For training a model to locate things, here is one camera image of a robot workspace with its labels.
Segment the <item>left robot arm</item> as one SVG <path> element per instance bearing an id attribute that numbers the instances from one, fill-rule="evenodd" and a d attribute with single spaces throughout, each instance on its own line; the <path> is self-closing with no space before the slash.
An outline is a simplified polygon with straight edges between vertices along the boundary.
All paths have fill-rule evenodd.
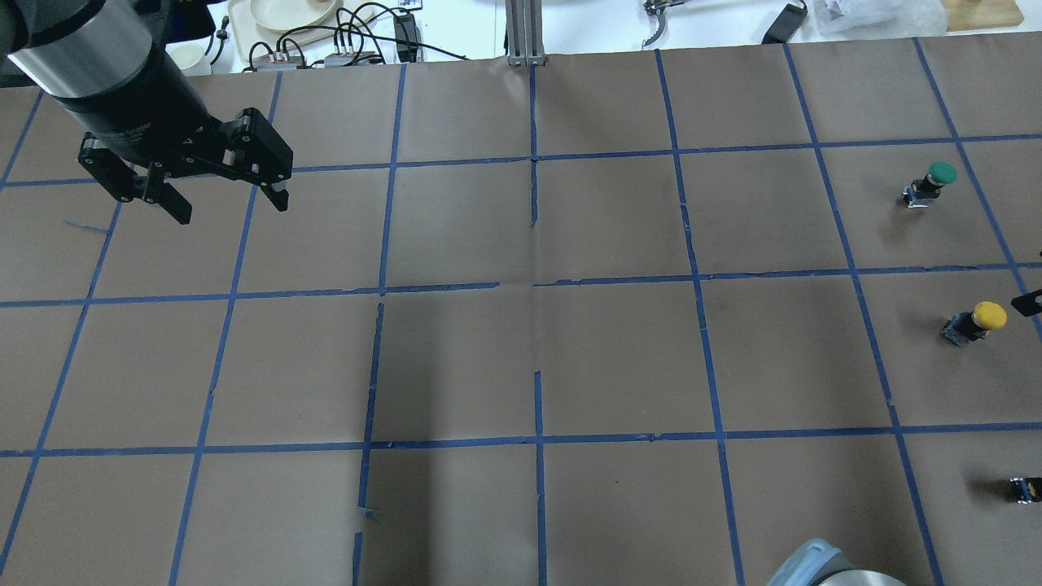
<path id="1" fill-rule="evenodd" d="M 119 203 L 192 219 L 172 178 L 216 175 L 289 207 L 293 150 L 254 107 L 221 121 L 128 1 L 4 1 L 2 51 L 85 127 L 77 160 Z"/>

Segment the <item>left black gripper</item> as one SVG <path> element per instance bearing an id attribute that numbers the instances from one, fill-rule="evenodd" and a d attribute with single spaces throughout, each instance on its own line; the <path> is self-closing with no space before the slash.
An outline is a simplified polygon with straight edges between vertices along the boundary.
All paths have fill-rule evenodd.
<path id="1" fill-rule="evenodd" d="M 85 126 L 77 162 L 118 203 L 135 199 L 162 207 L 178 224 L 189 224 L 192 204 L 166 182 L 215 174 L 222 160 L 232 181 L 260 189 L 277 212 L 289 210 L 294 153 L 283 137 L 249 107 L 220 123 L 164 49 L 150 51 L 132 77 L 86 97 L 57 98 Z M 133 164 L 148 167 L 140 175 Z"/>

